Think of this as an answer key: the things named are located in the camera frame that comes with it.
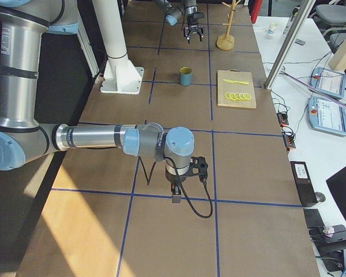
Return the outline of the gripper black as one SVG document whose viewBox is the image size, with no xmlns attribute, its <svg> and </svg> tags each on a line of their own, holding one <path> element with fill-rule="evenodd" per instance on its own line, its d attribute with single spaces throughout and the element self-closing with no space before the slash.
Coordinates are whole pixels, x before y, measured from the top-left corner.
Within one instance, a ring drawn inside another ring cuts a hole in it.
<svg viewBox="0 0 346 277">
<path fill-rule="evenodd" d="M 190 35 L 198 34 L 200 41 L 203 40 L 205 32 L 202 25 L 199 25 L 198 20 L 204 18 L 203 13 L 192 13 L 187 16 L 187 26 L 183 28 L 183 35 L 188 44 L 190 44 Z"/>
<path fill-rule="evenodd" d="M 180 184 L 186 180 L 185 175 L 174 175 L 166 171 L 166 179 L 171 183 L 172 203 L 178 204 L 181 202 L 182 192 Z"/>
</svg>

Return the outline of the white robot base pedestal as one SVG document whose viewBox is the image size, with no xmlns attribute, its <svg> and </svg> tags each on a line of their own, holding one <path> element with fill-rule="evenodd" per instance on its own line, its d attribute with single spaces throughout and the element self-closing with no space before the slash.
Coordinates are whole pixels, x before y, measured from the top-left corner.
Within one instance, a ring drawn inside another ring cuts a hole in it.
<svg viewBox="0 0 346 277">
<path fill-rule="evenodd" d="M 117 1 L 92 3 L 108 58 L 101 92 L 139 94 L 144 68 L 129 60 Z"/>
</svg>

